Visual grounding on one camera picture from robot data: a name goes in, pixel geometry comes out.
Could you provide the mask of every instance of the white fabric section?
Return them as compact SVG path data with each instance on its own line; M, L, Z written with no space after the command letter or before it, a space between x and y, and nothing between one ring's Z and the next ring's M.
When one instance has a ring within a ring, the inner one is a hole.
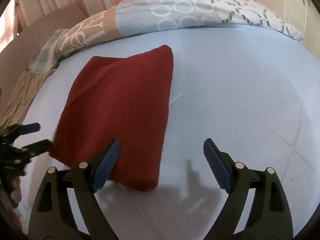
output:
M39 122L41 131L15 145L53 138L72 83L92 56L129 57L163 44L172 48L174 71L159 185L141 193L107 182L96 194L119 239L204 238L227 198L203 155L207 138L250 169L275 168L297 234L320 202L320 62L299 42L270 29L172 30L78 53L60 64L31 105L24 124ZM19 210L27 219L53 165L63 168L47 155L36 157L21 178ZM249 210L246 205L238 230Z

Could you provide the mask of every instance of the plaid fabric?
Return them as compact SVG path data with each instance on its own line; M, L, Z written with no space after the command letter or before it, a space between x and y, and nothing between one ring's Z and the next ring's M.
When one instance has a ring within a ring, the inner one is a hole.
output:
M53 33L52 37L46 41L40 50L36 59L28 65L29 71L45 73L58 64L61 56L56 53L57 43L67 31L68 29L59 29Z

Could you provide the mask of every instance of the blue gripper pad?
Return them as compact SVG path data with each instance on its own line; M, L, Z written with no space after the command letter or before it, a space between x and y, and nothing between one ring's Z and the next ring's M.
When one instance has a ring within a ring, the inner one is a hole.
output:
M105 182L107 181L110 172L115 165L120 153L120 143L115 141L113 145L109 148L106 155L103 157L100 165L96 168L93 179L94 183L92 185L92 190L96 193L98 189L103 188Z
M230 173L220 158L219 153L219 149L211 139L207 139L204 142L204 156L209 163L219 187L224 189L229 194L232 188L230 182Z

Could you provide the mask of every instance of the beige cloth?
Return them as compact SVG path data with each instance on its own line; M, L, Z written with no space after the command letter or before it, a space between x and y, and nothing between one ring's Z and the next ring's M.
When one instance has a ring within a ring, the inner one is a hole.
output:
M12 124L21 124L23 122L33 98L47 77L54 71L55 69L52 69L42 74L24 71L21 74L4 111L4 117L0 123L0 127L8 127Z

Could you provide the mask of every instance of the bed sheet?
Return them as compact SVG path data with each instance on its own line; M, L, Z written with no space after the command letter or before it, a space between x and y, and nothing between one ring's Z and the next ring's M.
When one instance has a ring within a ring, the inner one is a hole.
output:
M129 57L164 44L172 48L174 70L159 185L141 193L108 181L96 194L119 239L204 238L227 198L203 155L207 138L250 169L275 168L297 234L320 202L320 62L273 30L246 25L172 30L75 54L47 79L23 122L39 122L41 131L20 137L15 146L54 137L72 83L91 57ZM50 166L66 168L44 154L21 178L19 211L26 220ZM87 232L69 193L78 228ZM250 190L236 231L244 228L253 194Z

